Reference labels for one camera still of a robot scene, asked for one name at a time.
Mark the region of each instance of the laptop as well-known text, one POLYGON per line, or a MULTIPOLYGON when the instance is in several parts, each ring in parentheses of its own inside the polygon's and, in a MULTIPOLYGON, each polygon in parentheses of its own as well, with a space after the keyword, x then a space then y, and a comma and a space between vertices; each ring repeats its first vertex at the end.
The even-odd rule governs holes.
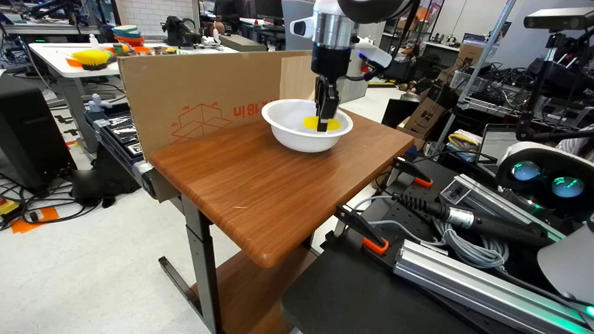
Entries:
POLYGON ((490 176, 495 177, 499 168, 497 165, 499 160, 506 153, 508 147, 518 142, 515 124, 487 124, 479 152, 496 157, 497 161, 479 155, 476 165, 490 176))

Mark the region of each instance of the colorful bowl stack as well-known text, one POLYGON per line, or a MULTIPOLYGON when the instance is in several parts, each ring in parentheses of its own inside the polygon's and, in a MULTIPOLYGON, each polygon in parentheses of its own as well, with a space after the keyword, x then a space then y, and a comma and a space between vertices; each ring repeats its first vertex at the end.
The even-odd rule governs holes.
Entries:
POLYGON ((144 37, 140 31, 138 31, 138 26, 134 24, 114 27, 113 35, 117 41, 128 43, 131 46, 144 45, 144 37))

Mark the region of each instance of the yellow object in bowl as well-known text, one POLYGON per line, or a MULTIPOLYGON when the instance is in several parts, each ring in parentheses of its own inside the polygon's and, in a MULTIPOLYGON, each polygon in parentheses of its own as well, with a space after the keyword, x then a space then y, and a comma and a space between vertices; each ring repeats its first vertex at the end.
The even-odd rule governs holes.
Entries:
MULTIPOLYGON (((303 126, 312 129, 318 130, 318 116, 309 116, 303 119, 303 126)), ((340 128, 340 122, 334 118, 330 118, 328 120, 328 128, 327 131, 335 131, 340 128)))

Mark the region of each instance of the orange tape on floor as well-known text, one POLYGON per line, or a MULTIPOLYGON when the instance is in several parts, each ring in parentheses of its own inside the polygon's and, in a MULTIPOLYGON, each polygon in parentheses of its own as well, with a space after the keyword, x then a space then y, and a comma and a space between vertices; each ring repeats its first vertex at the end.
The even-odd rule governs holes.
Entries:
MULTIPOLYGON (((44 207, 42 209, 40 209, 41 214, 43 215, 43 217, 41 219, 39 219, 40 222, 47 222, 49 220, 54 220, 59 218, 58 216, 58 212, 56 211, 56 208, 54 207, 44 207)), ((26 223, 24 220, 19 219, 17 221, 15 221, 14 223, 12 223, 12 233, 27 233, 28 231, 31 231, 32 229, 36 229, 40 226, 42 226, 43 224, 28 224, 26 223)))

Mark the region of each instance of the table lower shelf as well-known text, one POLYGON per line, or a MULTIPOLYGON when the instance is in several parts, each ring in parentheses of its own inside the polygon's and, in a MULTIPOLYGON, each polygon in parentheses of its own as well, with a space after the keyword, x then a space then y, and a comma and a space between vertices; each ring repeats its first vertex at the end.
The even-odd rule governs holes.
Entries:
MULTIPOLYGON (((289 333, 293 325, 283 318, 280 299, 315 259, 305 247, 298 247, 271 268, 257 266, 243 251, 221 264, 217 280, 225 333, 289 333)), ((198 294, 196 284, 191 289, 198 294)))

